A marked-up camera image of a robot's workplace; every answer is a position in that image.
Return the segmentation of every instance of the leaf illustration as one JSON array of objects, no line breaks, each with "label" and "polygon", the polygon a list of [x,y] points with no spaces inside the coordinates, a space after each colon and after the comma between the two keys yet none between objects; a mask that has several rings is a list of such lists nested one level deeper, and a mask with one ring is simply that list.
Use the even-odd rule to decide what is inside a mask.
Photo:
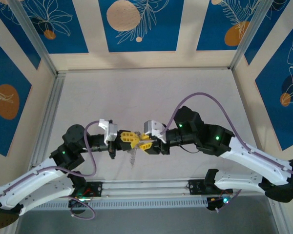
[{"label": "leaf illustration", "polygon": [[160,2],[163,0],[133,0],[133,5],[137,8],[140,14],[139,24],[132,30],[124,32],[119,32],[116,36],[121,38],[117,44],[122,43],[123,41],[130,39],[130,41],[135,40],[137,37],[143,38],[148,31],[152,30],[152,26],[156,26],[157,20],[155,13],[164,9],[169,0],[166,0],[165,3],[160,6]]},{"label": "leaf illustration", "polygon": [[223,12],[232,25],[238,25],[246,18],[247,14],[241,6],[240,0],[222,0],[219,5],[223,7]]},{"label": "leaf illustration", "polygon": [[53,22],[51,24],[53,25],[55,31],[66,34],[68,37],[70,36],[70,30],[64,23]]}]

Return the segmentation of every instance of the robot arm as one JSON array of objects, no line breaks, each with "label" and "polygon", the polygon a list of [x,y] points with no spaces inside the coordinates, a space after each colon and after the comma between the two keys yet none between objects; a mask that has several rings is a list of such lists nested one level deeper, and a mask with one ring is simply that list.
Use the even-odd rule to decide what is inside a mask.
[{"label": "robot arm", "polygon": [[[293,159],[277,159],[249,145],[247,146],[251,150],[248,151],[233,132],[218,125],[205,124],[197,112],[186,106],[177,111],[174,121],[177,128],[167,130],[163,135],[161,132],[165,128],[164,125],[154,120],[146,122],[144,133],[154,141],[141,145],[140,148],[148,154],[168,155],[171,147],[195,144],[204,154],[235,161],[253,171],[249,175],[232,175],[210,169],[213,176],[206,177],[209,177],[217,188],[258,191],[280,202],[293,199],[293,175],[287,171],[293,171]],[[256,153],[267,157],[269,161],[258,157]]]},{"label": "robot arm", "polygon": [[[170,147],[195,144],[204,154],[233,160],[254,171],[249,175],[233,175],[210,169],[201,184],[195,184],[198,194],[212,195],[227,189],[246,189],[262,192],[280,202],[293,199],[293,175],[257,157],[254,152],[292,171],[293,160],[280,160],[251,146],[251,151],[247,151],[231,131],[218,125],[205,124],[199,114],[188,107],[179,109],[174,120],[177,128],[167,130],[164,134],[164,125],[154,120],[146,122],[142,138],[152,139],[153,142],[141,145],[140,149],[148,154],[169,155]],[[114,159],[117,150],[127,151],[139,143],[139,137],[130,131],[118,131],[112,121],[101,119],[99,126],[105,130],[104,135],[87,134],[93,152],[108,151]],[[20,215],[42,203],[67,195],[80,197],[91,187],[84,178],[63,171],[76,171],[84,162],[81,153],[87,152],[87,149],[83,136],[83,126],[71,126],[63,135],[64,144],[52,152],[48,159],[0,187],[0,228],[8,226]]]},{"label": "robot arm", "polygon": [[[108,151],[114,159],[117,150],[129,150],[133,144],[124,138],[130,131],[117,131],[112,121],[101,119],[99,126],[104,135],[89,135],[91,151]],[[80,196],[91,187],[83,177],[70,175],[61,169],[79,170],[84,162],[81,153],[87,152],[84,127],[71,126],[63,135],[64,143],[51,153],[40,165],[14,181],[0,186],[0,228],[6,227],[32,208],[62,196]]]}]

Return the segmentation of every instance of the black mount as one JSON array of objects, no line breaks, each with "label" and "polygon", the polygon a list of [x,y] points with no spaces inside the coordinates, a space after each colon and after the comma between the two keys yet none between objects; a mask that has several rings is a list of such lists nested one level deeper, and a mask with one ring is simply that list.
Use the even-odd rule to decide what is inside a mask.
[{"label": "black mount", "polygon": [[11,210],[1,209],[0,203],[0,228],[5,228],[9,226],[11,223],[14,223],[19,218],[19,213],[23,205],[18,204]]},{"label": "black mount", "polygon": [[[293,171],[293,159],[289,161]],[[274,185],[263,177],[262,182],[258,184],[265,191],[265,195],[272,200],[279,202],[290,202],[293,199],[293,175],[287,180],[287,184]]]},{"label": "black mount", "polygon": [[209,169],[205,179],[188,180],[190,195],[220,195],[223,192],[232,194],[232,189],[221,190],[215,186],[217,172],[218,169]]}]

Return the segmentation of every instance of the orange circle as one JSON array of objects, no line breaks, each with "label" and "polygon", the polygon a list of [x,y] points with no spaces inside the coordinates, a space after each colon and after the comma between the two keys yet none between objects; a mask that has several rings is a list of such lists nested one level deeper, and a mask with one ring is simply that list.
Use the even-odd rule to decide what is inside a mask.
[{"label": "orange circle", "polygon": [[228,46],[239,45],[249,24],[250,22],[244,21],[231,27],[225,35],[225,44]]},{"label": "orange circle", "polygon": [[50,31],[50,30],[45,30],[44,32],[43,32],[43,35],[47,38],[47,39],[49,39],[49,40],[54,40],[55,39],[55,33],[54,32],[52,32],[52,31]]},{"label": "orange circle", "polygon": [[211,3],[213,4],[213,5],[218,5],[219,3],[221,3],[222,2],[222,0],[211,0]]},{"label": "orange circle", "polygon": [[280,97],[281,105],[287,107],[291,102],[291,96],[288,93],[283,93]]},{"label": "orange circle", "polygon": [[127,0],[114,2],[107,10],[106,18],[109,25],[119,32],[132,30],[140,23],[139,10]]},{"label": "orange circle", "polygon": [[20,98],[18,91],[9,84],[0,85],[0,96],[4,95],[6,98],[13,95],[8,101],[0,99],[0,116],[7,120],[12,120],[16,117],[19,107]]}]

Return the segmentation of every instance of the purple cable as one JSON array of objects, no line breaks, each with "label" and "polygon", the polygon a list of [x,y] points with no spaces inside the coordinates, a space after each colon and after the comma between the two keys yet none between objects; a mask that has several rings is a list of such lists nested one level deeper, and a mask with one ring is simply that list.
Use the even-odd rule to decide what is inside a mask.
[{"label": "purple cable", "polygon": [[[179,110],[179,108],[181,107],[181,105],[183,105],[183,104],[184,104],[189,98],[194,97],[194,96],[206,96],[206,97],[212,99],[214,102],[216,102],[216,104],[219,106],[219,108],[221,109],[221,111],[224,113],[224,115],[225,115],[225,117],[226,117],[228,123],[230,124],[230,126],[231,126],[231,128],[232,128],[234,134],[236,135],[237,139],[239,140],[239,142],[242,144],[242,146],[243,146],[245,149],[247,149],[249,152],[251,152],[250,147],[248,147],[247,144],[242,140],[241,136],[239,135],[238,131],[237,131],[236,128],[234,127],[234,125],[233,125],[232,121],[230,120],[230,118],[229,118],[227,112],[225,111],[224,107],[223,107],[223,106],[220,104],[220,102],[219,102],[216,98],[214,98],[212,95],[209,95],[209,94],[207,94],[207,93],[203,93],[203,92],[193,93],[193,94],[190,94],[189,96],[185,97],[185,98],[184,98],[184,99],[178,104],[178,106],[176,107],[176,109],[175,109],[174,113],[172,114],[172,116],[171,116],[171,118],[170,118],[170,120],[169,120],[167,126],[166,126],[165,129],[161,132],[161,134],[165,133],[165,132],[168,130],[168,128],[169,128],[170,125],[172,124],[172,122],[173,122],[173,120],[174,120],[174,117],[175,117],[177,111]],[[285,168],[283,165],[281,165],[281,164],[279,164],[279,163],[273,161],[272,159],[267,158],[266,156],[264,156],[264,155],[262,155],[262,154],[260,154],[260,153],[257,153],[257,152],[252,152],[252,153],[253,153],[254,155],[258,156],[259,158],[261,158],[261,159],[263,159],[263,160],[266,160],[266,161],[268,161],[268,162],[274,164],[275,166],[281,168],[282,170],[288,171],[289,173],[291,173],[291,174],[293,175],[293,171],[292,171],[292,170],[289,170],[289,169]]]},{"label": "purple cable", "polygon": [[[96,174],[97,172],[97,165],[96,165],[96,162],[94,160],[94,157],[93,157],[93,154],[91,152],[91,149],[90,149],[90,145],[89,145],[89,142],[88,142],[88,139],[87,139],[87,130],[88,128],[95,124],[95,123],[99,123],[99,121],[93,121],[91,123],[89,123],[85,129],[84,129],[84,142],[85,142],[85,145],[86,145],[86,148],[88,150],[88,153],[89,153],[89,156],[90,156],[90,159],[91,159],[91,162],[93,164],[93,173],[89,174],[89,175],[83,175],[83,174],[80,174],[80,173],[77,173],[77,172],[73,172],[73,171],[70,171],[68,169],[65,169],[63,167],[57,167],[57,166],[51,166],[51,167],[45,167],[45,168],[42,168],[40,170],[37,170],[37,173],[42,173],[42,172],[45,172],[47,170],[50,170],[50,169],[56,169],[56,170],[61,170],[61,171],[64,171],[68,174],[71,174],[71,175],[74,175],[74,176],[79,176],[79,177],[92,177]],[[3,194],[7,193],[8,191],[10,191],[11,189],[15,188],[16,186],[18,186],[19,184],[23,183],[24,181],[28,180],[29,178],[33,177],[33,176],[36,176],[36,174],[32,173],[32,174],[29,174],[27,176],[25,176],[24,178],[20,179],[18,182],[16,182],[15,184],[11,185],[10,187],[8,187],[7,189],[3,190]]]},{"label": "purple cable", "polygon": [[94,218],[96,217],[96,212],[95,212],[94,209],[93,209],[91,206],[89,206],[87,203],[82,202],[82,201],[80,201],[80,200],[78,200],[77,198],[74,198],[74,197],[72,197],[72,196],[62,196],[62,197],[64,197],[64,198],[69,198],[69,199],[72,199],[72,200],[74,200],[74,201],[77,201],[77,202],[83,204],[84,206],[88,207],[88,208],[91,210],[91,212],[92,212],[92,217],[90,217],[90,218],[81,217],[81,216],[75,215],[75,214],[73,213],[73,211],[72,211],[72,208],[73,208],[73,207],[72,207],[72,208],[70,209],[70,212],[71,212],[71,214],[72,214],[73,217],[78,218],[78,219],[83,219],[83,220],[91,220],[91,219],[94,219]]}]

